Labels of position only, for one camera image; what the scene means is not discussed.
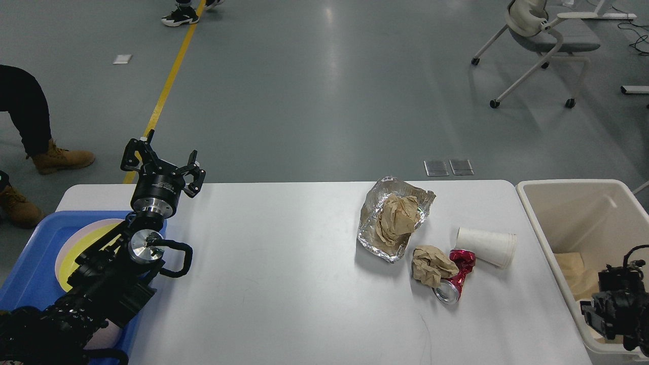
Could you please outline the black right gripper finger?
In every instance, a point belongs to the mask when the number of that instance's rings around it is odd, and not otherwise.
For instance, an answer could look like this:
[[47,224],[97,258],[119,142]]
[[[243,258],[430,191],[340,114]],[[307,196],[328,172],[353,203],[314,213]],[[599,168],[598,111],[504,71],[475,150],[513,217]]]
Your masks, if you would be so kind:
[[591,301],[581,300],[580,310],[581,314],[584,317],[584,320],[586,321],[586,324],[590,326],[602,338],[606,338],[605,318],[597,312],[596,308],[593,306],[593,303]]

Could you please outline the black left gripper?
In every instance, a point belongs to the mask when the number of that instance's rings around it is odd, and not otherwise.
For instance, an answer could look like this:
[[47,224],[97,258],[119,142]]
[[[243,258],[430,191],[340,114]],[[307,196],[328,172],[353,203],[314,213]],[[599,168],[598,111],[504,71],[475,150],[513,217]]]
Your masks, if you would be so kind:
[[[141,138],[132,138],[125,146],[120,169],[137,176],[136,189],[130,201],[135,212],[150,211],[164,219],[176,214],[181,193],[193,198],[199,194],[206,171],[197,162],[197,150],[193,150],[185,166],[175,170],[175,176],[162,175],[163,166],[151,143],[155,130],[151,129]],[[185,177],[192,176],[191,182]]]

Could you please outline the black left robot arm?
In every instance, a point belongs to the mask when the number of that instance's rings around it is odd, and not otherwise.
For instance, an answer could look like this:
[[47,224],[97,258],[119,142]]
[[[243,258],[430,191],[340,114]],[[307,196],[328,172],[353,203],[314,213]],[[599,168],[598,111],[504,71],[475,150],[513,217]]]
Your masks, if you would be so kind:
[[2,315],[2,361],[18,364],[88,364],[113,358],[128,364],[125,351],[87,349],[93,335],[110,323],[123,328],[155,295],[156,275],[177,279],[188,273],[193,250],[187,243],[163,238],[167,218],[176,214],[181,193],[195,197],[206,172],[192,151],[178,167],[160,159],[151,141],[130,139],[120,168],[138,180],[132,211],[75,259],[68,277],[71,289],[44,310],[23,306]]

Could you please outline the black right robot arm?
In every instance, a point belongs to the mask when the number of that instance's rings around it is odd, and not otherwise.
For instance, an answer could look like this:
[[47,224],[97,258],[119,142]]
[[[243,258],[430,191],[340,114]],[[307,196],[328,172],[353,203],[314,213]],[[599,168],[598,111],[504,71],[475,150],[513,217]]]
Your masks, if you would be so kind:
[[591,300],[580,301],[586,324],[607,340],[623,337],[623,347],[638,347],[648,355],[648,294],[642,266],[645,260],[630,260],[631,254],[647,248],[646,244],[630,249],[621,266],[610,264],[598,272],[599,291]]

